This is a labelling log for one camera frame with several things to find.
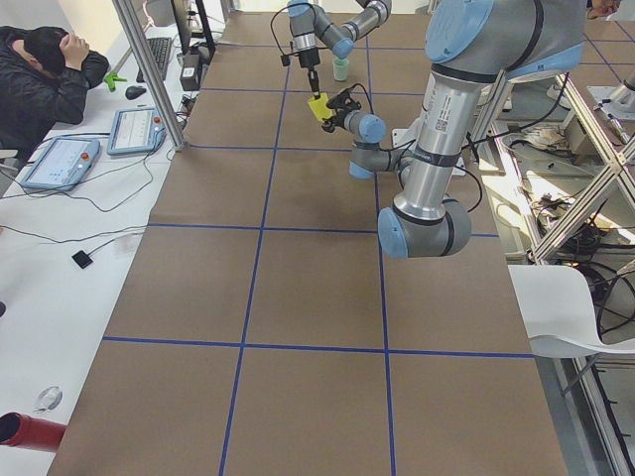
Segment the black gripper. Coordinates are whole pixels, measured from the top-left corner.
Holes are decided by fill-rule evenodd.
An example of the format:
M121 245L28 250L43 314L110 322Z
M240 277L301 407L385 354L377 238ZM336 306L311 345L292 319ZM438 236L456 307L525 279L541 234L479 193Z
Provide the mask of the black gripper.
M298 58L301 68L308 70L308 81L313 94L313 99L319 100L320 87L318 72L316 71L316 66L318 65L318 48L309 48L298 51Z
M326 108L331 115L322 120L321 128L327 133L333 133L336 127L344 127L346 116L360 109L360 102L351 97L353 86L341 89L334 97L326 102Z

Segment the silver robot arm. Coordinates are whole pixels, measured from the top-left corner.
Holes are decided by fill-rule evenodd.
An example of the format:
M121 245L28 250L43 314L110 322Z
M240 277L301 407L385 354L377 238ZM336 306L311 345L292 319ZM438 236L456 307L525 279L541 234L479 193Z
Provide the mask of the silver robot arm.
M335 114L323 128L354 135L353 167L405 176L402 191L378 216L387 255L448 256L467 244L469 215L446 190L482 88L500 72L521 82L576 67L585 19L583 1L443 1L426 33L431 89L412 125L416 143L404 155L381 150L386 127L379 117L330 102Z
M346 60L354 44L382 26L392 12L390 0L357 1L357 4L362 11L341 26L336 25L321 6L310 1L289 1L286 5L292 48L288 54L281 53L281 61L288 66L291 56L299 58L301 68L308 72L313 99L321 97L317 72L320 63L318 42L337 59Z

